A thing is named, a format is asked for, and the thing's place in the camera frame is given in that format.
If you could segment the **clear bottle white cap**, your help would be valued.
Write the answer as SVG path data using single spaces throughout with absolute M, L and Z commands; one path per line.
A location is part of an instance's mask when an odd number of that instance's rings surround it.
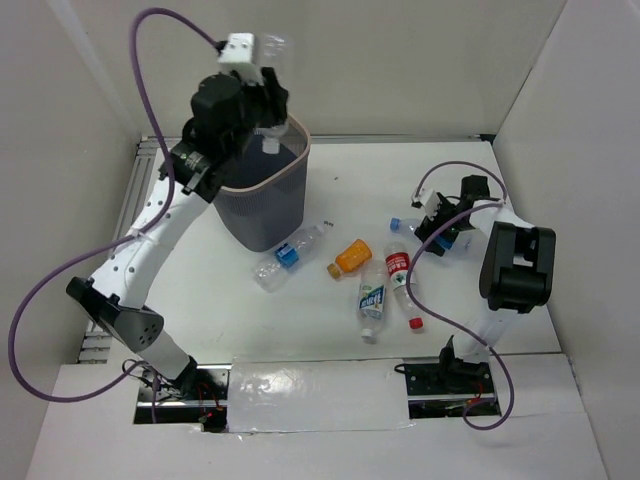
M 285 34 L 263 33 L 258 37 L 258 63 L 263 74 L 271 117 L 258 128 L 262 135 L 262 151 L 275 155 L 280 140 L 288 130 L 288 100 L 292 70 L 293 43 Z

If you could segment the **clear bottle blue label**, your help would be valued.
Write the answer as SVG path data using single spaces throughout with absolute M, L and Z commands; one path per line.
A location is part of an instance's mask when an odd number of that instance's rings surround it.
M 278 290 L 312 258 L 324 235 L 325 227 L 322 225 L 294 232 L 253 268 L 252 276 L 257 285 L 268 293 Z

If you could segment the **bottle red label red cap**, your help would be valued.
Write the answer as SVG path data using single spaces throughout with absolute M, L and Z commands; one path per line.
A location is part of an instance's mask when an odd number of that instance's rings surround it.
M 407 247 L 402 242 L 390 242 L 384 247 L 384 257 L 393 295 L 409 328 L 413 332 L 422 332 L 424 321 L 421 311 L 411 300 L 407 290 L 410 266 Z

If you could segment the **clear bottle blue cap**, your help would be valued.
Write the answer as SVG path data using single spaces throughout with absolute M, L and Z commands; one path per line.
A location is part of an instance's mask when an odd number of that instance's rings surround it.
M 392 218 L 390 220 L 390 230 L 392 232 L 419 244 L 423 244 L 434 229 L 435 226 L 428 219 Z M 472 240 L 472 231 L 460 231 L 456 228 L 451 228 L 437 236 L 425 249 L 425 252 L 438 257 L 464 254 L 470 249 Z

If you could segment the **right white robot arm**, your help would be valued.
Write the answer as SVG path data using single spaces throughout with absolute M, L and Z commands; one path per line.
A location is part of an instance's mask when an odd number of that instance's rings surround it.
M 488 179 L 462 179 L 459 201 L 432 189 L 413 200 L 425 217 L 415 236 L 426 241 L 446 226 L 426 248 L 439 257 L 451 251 L 463 233 L 478 231 L 488 240 L 479 275 L 479 294 L 486 301 L 481 316 L 466 327 L 473 334 L 452 336 L 441 350 L 436 379 L 448 392 L 460 391 L 472 377 L 488 372 L 489 349 L 521 316 L 550 298 L 555 262 L 556 233 L 519 218 L 490 196 Z

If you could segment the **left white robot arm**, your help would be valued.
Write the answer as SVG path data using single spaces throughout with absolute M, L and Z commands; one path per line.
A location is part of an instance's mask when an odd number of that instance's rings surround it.
M 146 300 L 162 265 L 191 224 L 213 202 L 257 131 L 280 132 L 288 119 L 289 93 L 271 67 L 257 81 L 237 73 L 203 80 L 191 99 L 193 116 L 170 150 L 148 204 L 127 241 L 89 278 L 66 289 L 100 327 L 161 376 L 176 399 L 193 394 L 204 375 L 193 357 L 164 329 Z

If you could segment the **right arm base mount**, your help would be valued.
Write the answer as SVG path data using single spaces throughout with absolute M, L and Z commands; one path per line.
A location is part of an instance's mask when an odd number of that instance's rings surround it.
M 445 369 L 438 361 L 400 363 L 394 372 L 405 381 L 412 420 L 497 416 L 501 408 L 489 365 L 454 361 Z

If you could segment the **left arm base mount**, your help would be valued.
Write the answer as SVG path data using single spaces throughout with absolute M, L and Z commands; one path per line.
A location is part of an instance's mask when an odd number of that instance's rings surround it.
M 189 424 L 207 433 L 228 431 L 228 389 L 231 364 L 199 365 L 195 384 L 188 393 L 147 366 L 132 368 L 133 359 L 122 363 L 123 372 L 136 381 L 134 425 Z

